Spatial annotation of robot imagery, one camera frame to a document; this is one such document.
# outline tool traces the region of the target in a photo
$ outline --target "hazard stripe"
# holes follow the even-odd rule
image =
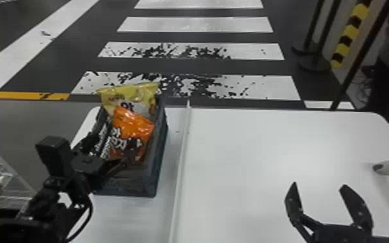
[[[352,15],[331,58],[330,64],[333,68],[341,67],[348,53],[350,53],[353,41],[359,36],[359,28],[370,12],[371,2],[372,0],[358,0],[354,6]]]
[[[67,100],[68,93],[0,92],[0,100]]]

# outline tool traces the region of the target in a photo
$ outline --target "crosswalk stripe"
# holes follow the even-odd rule
[[[69,1],[0,51],[0,88],[98,1]]]
[[[118,32],[272,33],[267,17],[128,17]]]
[[[136,8],[262,8],[260,0],[140,0]]]
[[[270,59],[283,60],[277,43],[109,42],[101,58]]]
[[[164,93],[176,97],[300,100],[291,76],[86,72],[71,93],[94,94],[100,88],[148,81],[160,82]]]

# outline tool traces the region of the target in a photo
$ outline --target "white table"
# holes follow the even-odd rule
[[[348,184],[366,200],[374,233],[389,236],[389,181],[371,170],[389,160],[389,125],[377,115],[193,109],[175,196],[185,116],[166,112],[157,197],[95,196],[94,216],[75,242],[304,242],[283,203],[294,181],[305,213],[336,224],[351,222],[338,192]]]

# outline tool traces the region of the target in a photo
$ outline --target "dark blue basket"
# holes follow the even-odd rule
[[[154,131],[147,144],[145,160],[140,165],[119,172],[104,185],[102,190],[96,191],[94,194],[141,197],[154,197],[157,194],[157,184],[160,178],[168,131],[165,105],[161,102],[161,99],[157,99],[157,106]],[[101,107],[96,116],[93,131],[102,129],[107,122],[107,116],[107,111]]]

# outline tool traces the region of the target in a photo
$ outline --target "yellow and black striped post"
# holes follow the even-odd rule
[[[348,20],[344,33],[342,34],[330,64],[333,68],[342,66],[345,57],[350,52],[353,41],[359,35],[359,28],[370,12],[372,0],[358,0],[354,6],[352,16]]]

